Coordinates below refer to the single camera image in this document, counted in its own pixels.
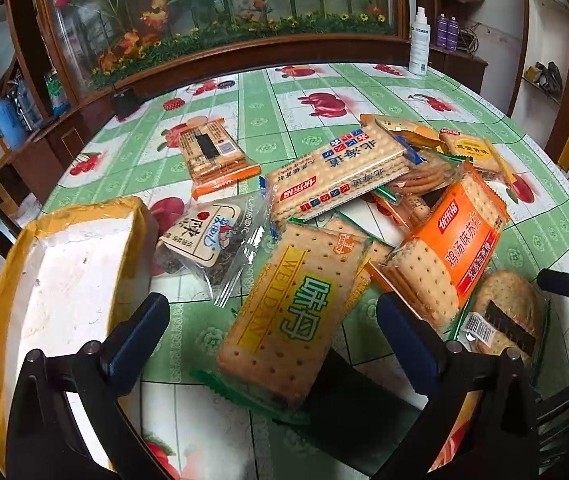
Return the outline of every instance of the brand logo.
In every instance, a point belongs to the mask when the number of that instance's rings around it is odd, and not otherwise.
[[[282,195],[280,195],[280,200],[285,200],[287,198],[291,198],[293,195],[297,195],[300,192],[303,192],[305,189],[309,189],[309,187],[313,186],[316,183],[316,176],[312,176],[308,178],[304,182],[297,184],[296,186],[290,187],[287,189]]]
[[[438,220],[438,229],[440,229],[441,233],[445,232],[445,229],[449,226],[455,216],[458,214],[458,205],[455,203],[455,200],[452,200],[445,212],[440,216]]]

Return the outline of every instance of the blue gripper pad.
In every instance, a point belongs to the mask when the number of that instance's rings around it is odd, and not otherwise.
[[[167,298],[152,292],[133,316],[112,332],[115,341],[110,335],[104,342],[107,346],[111,339],[120,345],[107,367],[109,387],[118,397],[128,395],[135,386],[142,368],[168,327],[169,318]]]
[[[418,323],[423,321],[408,320],[396,301],[402,300],[395,294],[383,294],[378,298],[376,307],[378,325],[407,374],[413,389],[418,394],[430,396],[437,389],[438,365],[415,330]],[[406,308],[404,310],[409,316],[413,315]]]

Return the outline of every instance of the orange biscuit package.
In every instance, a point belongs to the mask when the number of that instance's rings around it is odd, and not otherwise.
[[[428,218],[371,275],[389,283],[440,334],[469,299],[509,220],[507,207],[463,162]]]

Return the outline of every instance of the orange flower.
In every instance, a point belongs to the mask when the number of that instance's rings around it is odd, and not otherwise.
[[[164,10],[160,12],[143,12],[140,19],[145,22],[146,25],[149,25],[149,27],[161,30],[162,25],[167,23],[168,15]]]
[[[124,49],[122,53],[123,56],[131,56],[133,51],[137,48],[137,43],[140,37],[138,36],[138,31],[133,28],[124,34],[122,41],[118,43]]]
[[[151,9],[167,10],[167,2],[168,0],[152,0]]]
[[[100,65],[100,70],[102,72],[111,72],[114,65],[116,64],[116,54],[111,51],[111,49],[107,50],[100,58],[98,59],[98,64]]]

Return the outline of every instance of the blue thermos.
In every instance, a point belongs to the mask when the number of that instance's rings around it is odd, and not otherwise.
[[[18,149],[26,141],[26,132],[18,113],[6,99],[0,99],[0,132],[12,150]]]

